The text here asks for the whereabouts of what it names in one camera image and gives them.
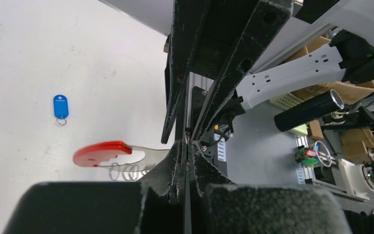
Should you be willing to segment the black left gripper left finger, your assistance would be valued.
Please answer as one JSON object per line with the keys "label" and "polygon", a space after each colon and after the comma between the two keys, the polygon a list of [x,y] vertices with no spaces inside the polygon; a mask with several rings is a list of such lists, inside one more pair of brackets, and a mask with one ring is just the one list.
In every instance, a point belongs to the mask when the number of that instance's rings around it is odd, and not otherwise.
{"label": "black left gripper left finger", "polygon": [[186,143],[177,140],[164,158],[143,175],[142,206],[183,206],[186,196]]}

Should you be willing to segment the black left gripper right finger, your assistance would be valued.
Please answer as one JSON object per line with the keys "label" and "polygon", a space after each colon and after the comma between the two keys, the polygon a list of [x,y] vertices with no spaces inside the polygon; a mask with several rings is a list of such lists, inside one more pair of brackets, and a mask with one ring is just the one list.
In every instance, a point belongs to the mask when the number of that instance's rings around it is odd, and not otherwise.
{"label": "black left gripper right finger", "polygon": [[190,141],[188,145],[188,173],[190,190],[196,199],[204,196],[209,184],[234,184],[204,156],[199,144]]}

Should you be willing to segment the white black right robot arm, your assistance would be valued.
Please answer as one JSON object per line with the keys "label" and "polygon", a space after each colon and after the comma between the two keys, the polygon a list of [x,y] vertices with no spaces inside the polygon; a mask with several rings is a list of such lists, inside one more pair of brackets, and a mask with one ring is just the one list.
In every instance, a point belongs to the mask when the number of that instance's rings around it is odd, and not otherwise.
{"label": "white black right robot arm", "polygon": [[339,26],[330,43],[291,62],[250,74],[290,20],[291,0],[176,0],[166,67],[166,144],[180,110],[189,73],[213,80],[193,127],[199,140],[234,92],[250,109],[275,96],[333,81],[374,79],[374,0],[305,1],[296,17]]}

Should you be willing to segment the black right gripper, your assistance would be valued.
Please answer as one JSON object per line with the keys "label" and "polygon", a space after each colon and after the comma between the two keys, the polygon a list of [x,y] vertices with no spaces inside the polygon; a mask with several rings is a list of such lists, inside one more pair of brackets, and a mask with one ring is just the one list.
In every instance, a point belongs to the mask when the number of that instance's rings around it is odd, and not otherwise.
{"label": "black right gripper", "polygon": [[166,144],[187,87],[190,68],[215,79],[224,101],[291,18],[292,0],[175,0],[169,40],[169,99],[161,143]]}

